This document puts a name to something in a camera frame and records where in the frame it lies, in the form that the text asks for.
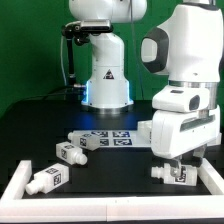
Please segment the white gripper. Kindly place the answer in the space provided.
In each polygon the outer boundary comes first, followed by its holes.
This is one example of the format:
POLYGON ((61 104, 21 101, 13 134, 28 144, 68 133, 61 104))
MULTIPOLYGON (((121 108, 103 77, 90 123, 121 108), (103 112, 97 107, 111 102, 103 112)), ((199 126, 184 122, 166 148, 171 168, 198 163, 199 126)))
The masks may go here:
POLYGON ((179 177, 180 155, 195 149, 193 162, 200 167, 205 154, 203 145, 215 142, 219 134, 219 107, 210 110, 206 117, 201 117, 199 111, 177 113, 158 110, 152 119, 151 149, 158 157, 172 159, 171 175, 179 177))

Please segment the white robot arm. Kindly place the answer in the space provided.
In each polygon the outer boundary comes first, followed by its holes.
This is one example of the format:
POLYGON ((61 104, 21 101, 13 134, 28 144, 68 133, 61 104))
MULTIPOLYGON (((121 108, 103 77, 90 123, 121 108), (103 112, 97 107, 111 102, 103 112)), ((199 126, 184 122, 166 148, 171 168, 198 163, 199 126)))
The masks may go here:
MULTIPOLYGON (((69 0, 78 20, 77 40, 92 44, 92 75, 83 106, 116 111, 133 104, 124 77, 124 43, 111 25, 139 20, 146 8, 146 0, 69 0)), ((222 54, 223 15, 212 0, 183 0, 142 40, 145 68, 168 76, 168 84, 152 99, 151 149, 174 162, 174 177, 180 175, 182 155, 192 152, 191 164, 199 167, 206 146, 219 138, 216 93, 222 54)))

